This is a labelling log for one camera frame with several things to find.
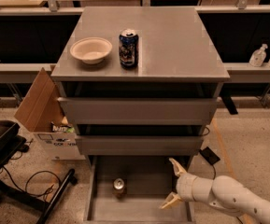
concrete floor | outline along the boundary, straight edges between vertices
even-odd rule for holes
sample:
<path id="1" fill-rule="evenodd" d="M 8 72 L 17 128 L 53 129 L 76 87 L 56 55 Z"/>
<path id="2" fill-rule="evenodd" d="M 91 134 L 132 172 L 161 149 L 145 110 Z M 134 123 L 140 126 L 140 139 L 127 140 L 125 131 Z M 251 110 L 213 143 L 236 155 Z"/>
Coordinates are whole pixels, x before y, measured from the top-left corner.
<path id="1" fill-rule="evenodd" d="M 256 98 L 235 98 L 234 102 L 239 114 L 231 116 L 220 101 L 217 113 L 208 126 L 210 134 L 205 137 L 202 148 L 209 146 L 220 157 L 220 161 L 215 164 L 217 175 L 232 176 L 270 201 L 270 101 L 268 109 L 262 108 Z M 15 120 L 13 115 L 16 109 L 13 99 L 1 99 L 0 119 Z M 28 141 L 33 138 L 22 126 L 20 135 Z M 63 178 L 70 168 L 74 168 L 78 183 L 68 186 L 47 223 L 83 223 L 90 173 L 86 161 L 51 161 L 34 139 L 29 152 L 18 160 L 11 160 L 6 167 L 23 188 L 35 172 L 49 170 Z M 207 178 L 214 175 L 212 167 L 200 155 L 193 158 L 189 171 Z M 5 171 L 0 174 L 0 178 L 11 185 Z M 41 193 L 53 182 L 51 175 L 40 175 L 30 182 L 28 190 Z M 225 216 L 202 203 L 194 204 L 194 216 L 197 224 L 239 224 L 235 217 Z M 37 211 L 4 196 L 0 197 L 0 224 L 36 223 L 38 217 Z M 257 223 L 248 216 L 240 219 L 245 224 Z"/>

can top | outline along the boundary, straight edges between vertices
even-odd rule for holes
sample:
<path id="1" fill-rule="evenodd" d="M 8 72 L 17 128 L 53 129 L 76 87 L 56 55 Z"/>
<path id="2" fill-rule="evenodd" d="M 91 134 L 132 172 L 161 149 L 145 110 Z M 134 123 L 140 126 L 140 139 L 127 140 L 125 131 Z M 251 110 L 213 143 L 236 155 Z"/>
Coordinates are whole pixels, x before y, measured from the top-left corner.
<path id="1" fill-rule="evenodd" d="M 127 28 L 121 32 L 121 35 L 125 37 L 133 37 L 136 35 L 136 32 L 134 29 Z"/>
<path id="2" fill-rule="evenodd" d="M 114 181 L 114 189 L 116 190 L 124 189 L 124 181 L 121 178 L 117 178 Z"/>

bowl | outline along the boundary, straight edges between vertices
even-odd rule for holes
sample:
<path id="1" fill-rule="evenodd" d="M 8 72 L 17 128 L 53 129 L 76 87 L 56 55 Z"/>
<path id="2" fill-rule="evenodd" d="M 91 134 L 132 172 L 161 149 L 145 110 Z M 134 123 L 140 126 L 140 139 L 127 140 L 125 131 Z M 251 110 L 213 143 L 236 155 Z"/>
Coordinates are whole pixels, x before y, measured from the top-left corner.
<path id="1" fill-rule="evenodd" d="M 72 45 L 71 55 L 88 64 L 102 62 L 112 50 L 112 44 L 100 37 L 88 37 Z"/>

wooden drawer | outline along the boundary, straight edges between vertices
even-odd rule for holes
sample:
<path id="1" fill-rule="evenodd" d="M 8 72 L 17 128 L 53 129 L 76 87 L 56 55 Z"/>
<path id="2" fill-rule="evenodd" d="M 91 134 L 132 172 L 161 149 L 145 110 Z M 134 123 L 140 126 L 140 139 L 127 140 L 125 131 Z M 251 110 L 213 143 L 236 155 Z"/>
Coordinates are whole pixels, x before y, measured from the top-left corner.
<path id="1" fill-rule="evenodd" d="M 77 136 L 78 150 L 90 155 L 197 155 L 202 137 L 180 136 Z"/>
<path id="2" fill-rule="evenodd" d="M 216 99 L 60 98 L 74 124 L 207 125 Z"/>
<path id="3" fill-rule="evenodd" d="M 117 198 L 113 181 L 122 178 L 125 195 Z M 175 188 L 173 167 L 167 157 L 94 157 L 84 220 L 86 223 L 194 224 L 193 203 L 161 210 Z"/>

box flap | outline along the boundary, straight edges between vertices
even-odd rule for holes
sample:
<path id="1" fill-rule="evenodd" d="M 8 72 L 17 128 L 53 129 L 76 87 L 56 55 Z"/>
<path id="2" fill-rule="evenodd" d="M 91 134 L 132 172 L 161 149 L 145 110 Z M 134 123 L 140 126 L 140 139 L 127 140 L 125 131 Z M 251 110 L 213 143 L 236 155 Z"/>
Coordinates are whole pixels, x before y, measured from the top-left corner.
<path id="1" fill-rule="evenodd" d="M 56 85 L 42 68 L 14 117 L 29 132 L 50 132 L 50 124 L 60 124 L 64 116 L 59 96 Z"/>

